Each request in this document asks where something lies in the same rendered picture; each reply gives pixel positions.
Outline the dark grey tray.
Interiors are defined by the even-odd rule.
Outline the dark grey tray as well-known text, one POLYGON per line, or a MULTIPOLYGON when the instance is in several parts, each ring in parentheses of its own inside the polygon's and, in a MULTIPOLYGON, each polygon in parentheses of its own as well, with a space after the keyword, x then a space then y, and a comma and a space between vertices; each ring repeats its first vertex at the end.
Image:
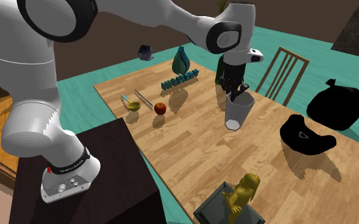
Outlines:
MULTIPOLYGON (((232 193, 234 189, 223 182, 195 211, 194 216, 200 224, 229 224, 229 214, 232 212, 227 206, 225 193, 232 193)), ((241 214, 234 224, 265 224, 265 220, 249 205, 243 207, 241 214)))

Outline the wooden chair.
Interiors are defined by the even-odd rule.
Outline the wooden chair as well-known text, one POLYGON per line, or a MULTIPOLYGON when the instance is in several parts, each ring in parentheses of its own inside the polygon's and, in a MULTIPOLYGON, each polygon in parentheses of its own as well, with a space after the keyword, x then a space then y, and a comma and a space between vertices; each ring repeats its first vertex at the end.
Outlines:
POLYGON ((290 102, 290 99, 291 99, 293 93, 295 92, 295 90, 301 80, 301 77, 303 76, 307 66, 310 63, 310 60, 308 60, 304 57, 301 57, 300 55, 298 55, 292 51, 289 51, 286 48, 283 48, 282 46, 280 46, 278 48, 277 52, 275 53, 273 59, 271 60, 271 63, 269 64, 269 66, 268 66, 265 74, 263 75, 260 83, 258 84, 255 92, 258 93, 260 91, 260 89, 262 88, 265 80, 267 79, 267 77, 268 77, 270 71, 272 70, 275 62, 277 61, 280 53, 284 53, 285 56, 280 64, 278 71, 276 72, 276 75, 275 75, 272 83, 270 84, 268 90, 265 93, 265 97, 268 99, 271 99, 272 101, 276 100, 276 97, 278 96, 280 90, 284 86, 286 80, 288 79, 288 77, 289 77, 290 73, 292 72, 293 68, 295 67, 296 63, 298 61, 301 61, 303 63, 289 92, 286 95, 285 100, 282 103, 283 106, 287 106, 288 103, 290 102))

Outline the grey plastic cup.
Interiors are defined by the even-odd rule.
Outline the grey plastic cup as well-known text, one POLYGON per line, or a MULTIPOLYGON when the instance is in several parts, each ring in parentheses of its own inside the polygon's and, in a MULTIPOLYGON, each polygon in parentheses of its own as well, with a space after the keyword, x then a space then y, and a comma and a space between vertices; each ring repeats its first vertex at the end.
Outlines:
POLYGON ((227 94, 225 109, 225 126, 229 130, 239 130, 251 111, 255 99, 245 91, 238 95, 233 101, 230 100, 231 93, 227 94))

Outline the yellow frog figure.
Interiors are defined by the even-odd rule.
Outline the yellow frog figure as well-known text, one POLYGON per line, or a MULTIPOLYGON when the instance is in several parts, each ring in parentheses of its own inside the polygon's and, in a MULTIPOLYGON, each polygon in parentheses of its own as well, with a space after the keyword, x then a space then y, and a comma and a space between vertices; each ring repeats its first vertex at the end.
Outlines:
POLYGON ((256 174, 247 173, 241 178, 232 193, 222 193, 231 210, 228 216, 229 224, 234 224, 236 218, 241 215, 243 207, 253 200, 259 184, 260 178, 256 174))

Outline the dark green bottle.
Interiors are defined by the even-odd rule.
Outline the dark green bottle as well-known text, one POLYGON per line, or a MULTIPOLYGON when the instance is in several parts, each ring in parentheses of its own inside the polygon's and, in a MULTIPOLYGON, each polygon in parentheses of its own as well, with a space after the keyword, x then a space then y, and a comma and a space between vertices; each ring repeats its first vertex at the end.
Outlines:
POLYGON ((223 63, 223 55, 218 60, 218 65, 216 69, 216 76, 215 76, 215 83, 219 85, 220 79, 223 76, 223 70, 224 70, 224 63, 223 63))

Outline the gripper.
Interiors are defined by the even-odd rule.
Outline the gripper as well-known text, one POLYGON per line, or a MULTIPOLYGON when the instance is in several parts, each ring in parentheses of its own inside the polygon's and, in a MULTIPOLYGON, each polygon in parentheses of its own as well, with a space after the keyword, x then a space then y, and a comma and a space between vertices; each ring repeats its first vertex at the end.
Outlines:
POLYGON ((220 85, 226 92, 231 92, 230 101, 234 102, 236 97, 249 89, 249 85, 244 83, 245 64, 230 65, 224 63, 223 76, 220 79, 220 85))

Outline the dark robot stand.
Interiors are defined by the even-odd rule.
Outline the dark robot stand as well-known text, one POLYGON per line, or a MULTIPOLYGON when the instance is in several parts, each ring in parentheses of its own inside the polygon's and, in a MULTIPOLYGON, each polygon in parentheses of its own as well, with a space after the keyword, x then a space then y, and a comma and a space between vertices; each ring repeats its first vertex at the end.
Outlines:
POLYGON ((159 189, 124 119, 78 138, 101 163, 90 188, 47 204, 40 194, 46 160, 20 158, 9 224, 167 224, 159 189))

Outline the black rubbish bag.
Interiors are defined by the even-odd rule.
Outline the black rubbish bag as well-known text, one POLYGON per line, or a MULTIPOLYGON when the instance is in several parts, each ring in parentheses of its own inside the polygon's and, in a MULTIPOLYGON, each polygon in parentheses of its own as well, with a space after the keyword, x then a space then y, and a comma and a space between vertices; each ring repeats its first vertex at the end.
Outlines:
POLYGON ((359 89, 326 81, 328 88, 307 105, 307 116, 330 129, 344 131, 359 119, 359 89))

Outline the teal leaf sign with letters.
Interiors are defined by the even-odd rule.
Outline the teal leaf sign with letters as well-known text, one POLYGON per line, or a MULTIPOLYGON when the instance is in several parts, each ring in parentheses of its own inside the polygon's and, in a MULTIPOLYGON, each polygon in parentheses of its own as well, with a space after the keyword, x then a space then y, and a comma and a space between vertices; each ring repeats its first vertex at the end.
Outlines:
POLYGON ((178 47, 178 51, 174 56, 172 62, 172 71, 176 74, 175 78, 171 78, 165 82, 161 83, 161 89, 167 90, 169 88, 175 87, 181 83, 189 81, 195 77, 198 77, 199 70, 193 69, 190 70, 190 59, 185 53, 185 49, 183 46, 178 47))

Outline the grey knife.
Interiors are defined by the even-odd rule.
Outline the grey knife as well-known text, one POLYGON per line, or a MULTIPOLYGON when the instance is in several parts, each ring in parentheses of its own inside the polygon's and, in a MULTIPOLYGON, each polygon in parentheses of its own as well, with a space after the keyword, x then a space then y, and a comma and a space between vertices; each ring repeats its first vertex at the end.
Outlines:
POLYGON ((154 107, 154 105, 153 105, 147 98, 145 98, 143 95, 141 95, 141 93, 139 93, 136 89, 134 89, 134 91, 135 91, 144 101, 146 101, 151 107, 154 107))

